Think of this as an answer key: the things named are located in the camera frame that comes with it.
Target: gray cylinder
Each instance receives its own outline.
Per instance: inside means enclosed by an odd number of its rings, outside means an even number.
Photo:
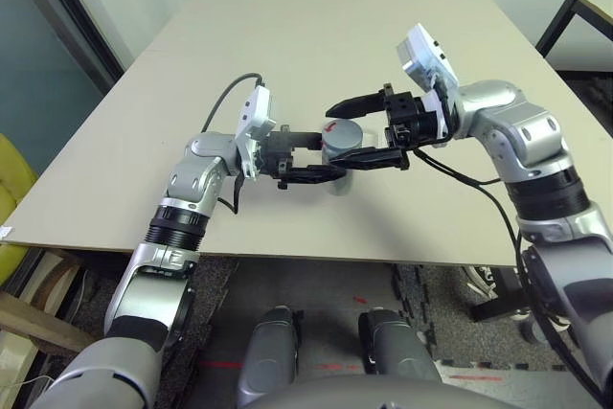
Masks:
[[[322,160],[326,164],[332,158],[354,148],[362,147],[363,132],[360,125],[352,120],[336,119],[328,122],[322,130]],[[336,179],[329,185],[333,195],[345,195],[353,182],[353,171]]]

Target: floor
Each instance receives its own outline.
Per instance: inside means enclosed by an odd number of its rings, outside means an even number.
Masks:
[[[447,276],[446,268],[424,270],[420,285],[430,284],[436,290],[435,284],[445,279],[447,285],[461,289],[462,280],[458,279],[459,284],[456,284]],[[408,266],[408,270],[413,269],[414,266]],[[296,381],[328,375],[363,374],[357,333],[359,314],[371,307],[385,307],[401,311],[411,322],[398,297],[394,274],[392,265],[374,262],[241,260],[228,286],[228,295],[211,320],[212,333],[197,358],[191,394],[182,407],[235,407],[242,358],[253,327],[268,309],[277,305],[288,305],[303,316],[303,340]],[[416,301],[417,304],[423,302],[420,299]],[[444,297],[442,302],[430,303],[428,310],[434,315],[425,323],[434,325],[435,330],[443,331],[448,327],[442,323],[449,313],[449,304]],[[528,409],[548,409],[551,405],[559,408],[598,407],[570,374],[553,370],[558,369],[555,354],[546,346],[524,342],[517,325],[511,320],[503,322],[502,326],[475,325],[461,313],[452,315],[451,321],[454,322],[454,340],[449,341],[444,349],[447,358],[443,359],[437,356],[440,352],[433,351],[434,357],[439,359],[440,373],[446,383]],[[425,324],[413,323],[416,329]],[[480,337],[481,331],[488,327],[494,327],[494,330],[487,331],[485,336],[495,335],[495,341]],[[424,341],[437,342],[433,336],[428,338],[427,333],[422,337]],[[517,346],[523,350],[515,354],[512,350]],[[517,356],[521,360],[531,360],[532,366],[514,366]],[[458,367],[461,360],[457,357],[466,359],[462,367]]]

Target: black cable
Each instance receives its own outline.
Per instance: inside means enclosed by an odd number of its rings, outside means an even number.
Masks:
[[[232,82],[226,87],[226,89],[221,92],[221,95],[219,95],[219,98],[217,98],[217,101],[215,102],[215,104],[213,104],[213,107],[211,108],[211,112],[209,112],[209,116],[207,117],[207,120],[204,123],[204,126],[202,126],[202,129],[200,130],[201,133],[204,133],[207,129],[209,129],[209,125],[213,121],[213,117],[217,113],[217,110],[221,106],[221,103],[226,99],[226,97],[230,94],[230,92],[234,89],[234,87],[237,86],[242,81],[249,80],[249,79],[256,80],[256,87],[264,85],[263,77],[261,76],[261,74],[258,74],[257,72],[249,72],[247,74],[243,74],[242,76],[237,77],[234,80],[232,80]],[[221,198],[221,197],[217,198],[217,201],[219,203],[226,206],[235,215],[238,214],[238,199],[240,195],[240,188],[242,187],[244,180],[245,180],[245,176],[243,175],[241,171],[240,175],[237,176],[237,179],[235,179],[235,182],[234,182],[234,205],[232,205],[228,200],[224,198]]]
[[[459,177],[462,177],[463,179],[465,179],[468,182],[471,182],[472,184],[478,185],[478,186],[488,186],[490,184],[496,184],[498,182],[500,182],[500,178],[496,178],[496,179],[490,179],[489,181],[479,181],[478,179],[474,179],[470,176],[466,176],[465,174],[462,174],[459,171],[453,170],[451,167],[449,167],[448,165],[446,165],[443,162],[440,162],[439,160],[437,160],[434,157],[431,157],[430,155],[428,155],[427,153],[425,153],[424,151],[420,150],[419,148],[416,148],[413,150],[413,152],[416,154],[416,156],[418,156],[421,160],[426,161],[427,162],[431,162],[434,163],[436,166],[448,171],[449,173],[453,174],[453,175],[457,175]]]
[[[209,112],[209,116],[207,117],[207,120],[204,123],[204,126],[202,126],[202,130],[200,131],[201,133],[204,133],[207,129],[209,129],[209,125],[213,121],[213,117],[215,116],[215,113],[221,106],[221,103],[223,102],[223,100],[226,99],[226,97],[230,94],[230,92],[234,89],[234,87],[237,86],[242,81],[249,80],[249,79],[255,79],[256,86],[263,85],[263,77],[256,72],[249,72],[247,74],[243,74],[242,76],[235,78],[232,81],[232,83],[230,83],[226,87],[226,89],[223,90],[221,95],[219,95],[219,98],[217,98],[217,101],[215,102],[215,104],[213,104],[213,108],[211,109],[211,112]]]
[[[483,185],[492,184],[498,181],[485,181],[485,182],[477,181],[469,176],[466,176],[465,174],[462,174],[460,172],[457,172],[451,169],[446,164],[430,157],[428,154],[422,152],[418,148],[416,148],[414,152],[416,156],[421,161],[423,161],[426,165],[434,168],[435,170],[442,172],[443,174],[453,177],[454,179],[462,182],[463,184],[466,184],[469,187],[472,187],[473,189],[476,189],[477,191],[483,193],[487,198],[489,198],[493,202],[493,204],[498,209],[500,216],[505,221],[505,226],[507,227],[507,231],[509,232],[509,235],[510,235],[510,238],[513,244],[513,250],[515,253],[515,264],[517,265],[519,282],[521,283],[522,287],[528,293],[528,296],[527,296],[528,306],[530,307],[530,310],[533,312],[534,319],[536,320],[537,324],[540,326],[541,330],[543,331],[543,334],[545,335],[545,338],[549,342],[549,345],[551,346],[552,350],[554,350],[554,352],[557,353],[557,355],[562,360],[564,365],[571,371],[571,373],[579,381],[581,386],[590,394],[590,396],[598,404],[600,404],[603,408],[613,407],[611,401],[605,400],[605,397],[601,393],[598,385],[594,382],[594,380],[592,380],[592,378],[590,378],[589,375],[587,375],[587,373],[583,370],[583,368],[578,363],[578,361],[572,356],[571,352],[568,350],[568,347],[566,346],[564,341],[561,339],[561,336],[556,332],[556,330],[552,326],[549,320],[549,317],[547,315],[547,312],[543,309],[542,305],[538,302],[537,294],[534,292],[534,286],[530,283],[530,280],[528,279],[528,275],[526,273],[526,267],[521,257],[521,240],[522,240],[521,232],[518,232],[517,236],[515,235],[512,225],[511,225],[511,221],[509,220],[509,216],[505,212],[500,202],[491,193],[489,193],[488,191],[486,191],[485,189],[481,187]]]
[[[534,285],[530,283],[528,274],[526,272],[526,266],[521,256],[521,232],[517,234],[517,239],[514,245],[515,249],[515,263],[517,265],[517,274],[519,276],[519,282],[527,292],[528,306],[533,313],[534,319],[540,326],[545,338],[549,342],[552,350],[557,353],[564,365],[571,371],[575,378],[579,381],[581,386],[585,389],[590,396],[596,400],[596,402],[603,408],[611,408],[611,401],[606,401],[604,395],[601,393],[598,385],[594,380],[583,370],[578,361],[573,357],[570,350],[562,340],[559,333],[556,332],[552,326],[547,312],[542,305],[538,302],[538,296],[534,291]]]
[[[221,198],[220,196],[217,198],[217,201],[219,203],[221,203],[222,205],[224,205],[225,207],[227,207],[231,212],[233,212],[234,214],[236,214],[237,212],[234,211],[234,206],[232,206],[232,203],[230,203],[228,200],[226,200],[225,198]]]
[[[473,179],[470,176],[466,176],[465,174],[462,174],[460,172],[457,172],[451,169],[446,164],[438,160],[435,160],[434,158],[430,157],[428,154],[424,153],[418,148],[413,150],[413,152],[422,162],[424,162],[429,167],[434,168],[435,170],[440,171],[449,177],[453,177],[456,181],[459,181],[469,187],[472,187],[473,189],[479,191],[480,193],[485,195],[487,198],[489,198],[491,202],[494,204],[494,206],[496,207],[496,209],[498,210],[498,213],[500,213],[500,216],[502,217],[503,221],[505,222],[505,227],[507,227],[507,232],[509,232],[509,238],[511,239],[513,246],[515,245],[515,231],[513,230],[513,226],[511,225],[511,220],[509,219],[509,216],[507,216],[505,209],[502,207],[502,205],[500,204],[500,202],[496,199],[494,195],[492,195],[491,193],[486,191],[483,187],[481,187],[483,185],[493,184],[494,182],[498,182],[498,181],[496,180],[485,181],[485,182],[477,181],[476,179]]]

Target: table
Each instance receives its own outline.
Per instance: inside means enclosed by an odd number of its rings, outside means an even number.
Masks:
[[[13,228],[6,240],[131,251],[183,147],[230,80],[263,73],[279,125],[319,130],[326,108],[385,82],[420,94],[395,49],[418,22],[442,44],[462,83],[509,80],[555,112],[587,191],[610,222],[611,140],[492,0],[189,0],[36,182],[6,222]],[[248,85],[235,91],[211,129],[234,132],[249,92]],[[359,122],[384,143],[383,114]],[[475,140],[427,151],[477,178],[495,174]],[[318,155],[301,153],[298,161],[318,163]],[[491,190],[514,216],[504,186]],[[248,182],[239,215],[218,206],[200,250],[514,265],[494,207],[415,158],[409,171],[358,171],[341,197],[327,185],[279,191],[268,177]]]
[[[609,40],[613,40],[613,0],[564,0],[547,30],[536,43],[536,50],[540,54],[547,56],[575,14]]]

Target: gray carpet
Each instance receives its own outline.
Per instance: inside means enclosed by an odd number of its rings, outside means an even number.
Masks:
[[[566,84],[613,136],[613,73],[559,72]]]
[[[396,280],[407,316],[414,328],[425,333],[434,359],[457,367],[476,363],[492,369],[560,368],[549,346],[525,341],[518,323],[510,318],[472,321],[468,309],[484,300],[466,286],[461,267],[404,264],[398,266]]]

